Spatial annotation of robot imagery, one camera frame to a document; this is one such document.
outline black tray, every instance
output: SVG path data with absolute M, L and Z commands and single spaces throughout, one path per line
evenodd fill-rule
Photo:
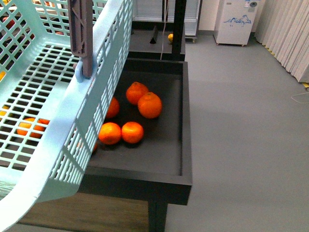
M 151 38 L 154 35 L 154 27 L 157 27 L 158 34 L 155 44 L 151 44 Z M 173 33 L 173 23 L 167 23 L 164 33 L 164 50 L 163 60 L 175 60 L 172 54 L 172 44 L 168 40 L 168 35 Z M 162 22 L 132 22 L 132 31 L 129 47 L 129 58 L 143 58 L 143 59 L 160 59 L 162 52 L 162 32 L 164 23 Z M 185 32 L 183 30 L 180 61 L 185 58 Z
M 127 101 L 126 89 L 134 81 L 145 84 L 161 98 L 159 118 L 143 118 Z M 129 58 L 115 97 L 121 109 L 110 121 L 120 126 L 137 121 L 144 127 L 144 138 L 136 145 L 124 141 L 100 145 L 90 159 L 79 191 L 187 204 L 192 186 L 187 63 Z

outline white freezer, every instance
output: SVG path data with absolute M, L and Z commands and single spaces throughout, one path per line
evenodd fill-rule
M 214 37 L 217 44 L 246 45 L 260 0 L 220 0 Z

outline plastic basket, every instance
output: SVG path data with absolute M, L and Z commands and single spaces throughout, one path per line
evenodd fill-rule
M 128 54 L 133 3 L 93 0 L 90 78 L 83 77 L 82 61 L 70 51 L 67 0 L 0 4 L 0 19 L 8 16 L 0 23 L 0 231 L 4 231 L 35 202 L 78 190 Z M 35 120 L 25 121 L 29 117 Z M 22 122 L 31 125 L 24 129 L 26 135 L 17 133 Z

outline black display table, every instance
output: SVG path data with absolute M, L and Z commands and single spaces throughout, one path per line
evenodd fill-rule
M 145 119 L 127 102 L 125 92 L 134 81 L 161 98 L 159 118 Z M 111 121 L 139 122 L 144 138 L 137 145 L 101 146 L 79 192 L 148 201 L 149 231 L 163 232 L 168 204 L 187 205 L 192 186 L 187 63 L 129 58 L 115 97 L 121 111 Z

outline gray plastic handle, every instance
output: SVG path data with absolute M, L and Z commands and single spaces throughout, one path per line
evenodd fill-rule
M 92 75 L 92 1 L 68 0 L 71 51 L 83 59 L 83 75 Z

